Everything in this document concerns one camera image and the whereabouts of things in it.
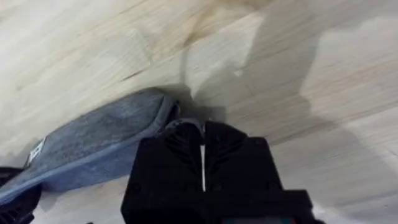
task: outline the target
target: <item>gray fabric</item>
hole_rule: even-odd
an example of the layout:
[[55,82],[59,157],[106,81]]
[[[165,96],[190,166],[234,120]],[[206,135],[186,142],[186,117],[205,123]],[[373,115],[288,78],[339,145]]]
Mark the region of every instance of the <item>gray fabric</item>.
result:
[[46,137],[31,165],[0,188],[0,203],[37,184],[64,191],[129,174],[139,141],[162,130],[176,104],[159,90],[142,90],[62,126]]

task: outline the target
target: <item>wood grain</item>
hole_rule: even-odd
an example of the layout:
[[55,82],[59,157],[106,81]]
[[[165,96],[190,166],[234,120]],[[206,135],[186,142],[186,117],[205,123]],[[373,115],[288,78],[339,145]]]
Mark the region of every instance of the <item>wood grain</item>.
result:
[[[161,86],[265,136],[327,223],[398,220],[398,2],[0,0],[0,162]],[[122,223],[127,178],[45,194],[34,223]]]

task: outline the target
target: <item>black object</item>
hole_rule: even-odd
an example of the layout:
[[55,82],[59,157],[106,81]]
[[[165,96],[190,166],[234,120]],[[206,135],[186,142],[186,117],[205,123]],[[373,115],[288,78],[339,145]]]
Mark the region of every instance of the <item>black object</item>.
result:
[[283,189],[264,138],[212,121],[204,129],[203,136],[197,126],[182,123],[141,142],[121,207],[127,224],[260,217],[317,223],[308,193]]
[[[22,169],[0,167],[0,186],[18,175]],[[36,208],[42,188],[40,185],[26,190],[16,198],[0,205],[0,224],[28,224],[33,219],[33,210]]]

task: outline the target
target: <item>white tag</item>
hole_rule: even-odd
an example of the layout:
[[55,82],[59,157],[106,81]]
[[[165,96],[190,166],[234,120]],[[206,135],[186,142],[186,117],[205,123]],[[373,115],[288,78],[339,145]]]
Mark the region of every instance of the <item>white tag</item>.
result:
[[32,161],[42,152],[44,146],[45,138],[29,153],[29,157],[25,163],[25,167],[29,167]]

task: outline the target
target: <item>wooden surface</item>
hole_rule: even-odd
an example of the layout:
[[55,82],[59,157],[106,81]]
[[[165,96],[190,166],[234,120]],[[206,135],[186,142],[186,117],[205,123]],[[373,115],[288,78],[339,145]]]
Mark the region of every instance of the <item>wooden surface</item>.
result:
[[[161,86],[265,136],[328,223],[398,220],[398,1],[0,0],[0,163]],[[122,223],[127,178],[45,194],[34,223]]]

